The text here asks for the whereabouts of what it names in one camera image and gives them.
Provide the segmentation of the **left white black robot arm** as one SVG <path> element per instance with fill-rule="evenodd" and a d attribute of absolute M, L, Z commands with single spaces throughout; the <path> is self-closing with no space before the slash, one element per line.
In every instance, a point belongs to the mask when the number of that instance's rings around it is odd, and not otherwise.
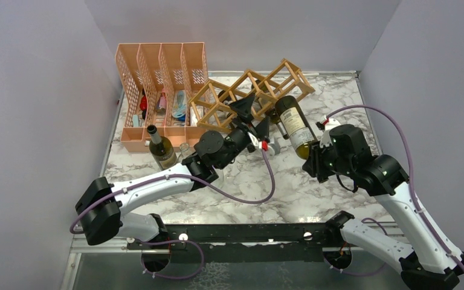
<path fill-rule="evenodd" d="M 166 232 L 161 228 L 161 219 L 150 215 L 136 219 L 136 227 L 127 215 L 136 208 L 150 202 L 176 194 L 185 194 L 209 187 L 217 180 L 217 169 L 232 164 L 249 145 L 267 151 L 269 118 L 264 118 L 257 126 L 252 124 L 251 113 L 254 94 L 230 103 L 236 113 L 233 122 L 236 127 L 223 136 L 215 130 L 204 133 L 194 146 L 194 153 L 181 163 L 143 178 L 111 184 L 102 176 L 93 180 L 76 203 L 76 220 L 70 226 L 72 234 L 84 235 L 90 246 L 99 245 L 115 237 L 140 235 L 151 248 L 158 248 L 165 242 Z"/>

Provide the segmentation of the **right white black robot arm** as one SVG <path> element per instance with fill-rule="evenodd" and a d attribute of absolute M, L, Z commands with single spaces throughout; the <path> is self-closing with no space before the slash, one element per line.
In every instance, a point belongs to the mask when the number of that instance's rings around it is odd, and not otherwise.
<path fill-rule="evenodd" d="M 433 219 L 412 196 L 410 179 L 396 159 L 373 155 L 362 130 L 351 124 L 320 126 L 323 135 L 310 146 L 303 170 L 325 182 L 346 176 L 381 204 L 407 238 L 394 240 L 341 211 L 326 222 L 325 240 L 346 242 L 373 254 L 396 272 L 410 289 L 453 289 L 464 274 L 464 252 L 444 233 L 430 229 Z"/>

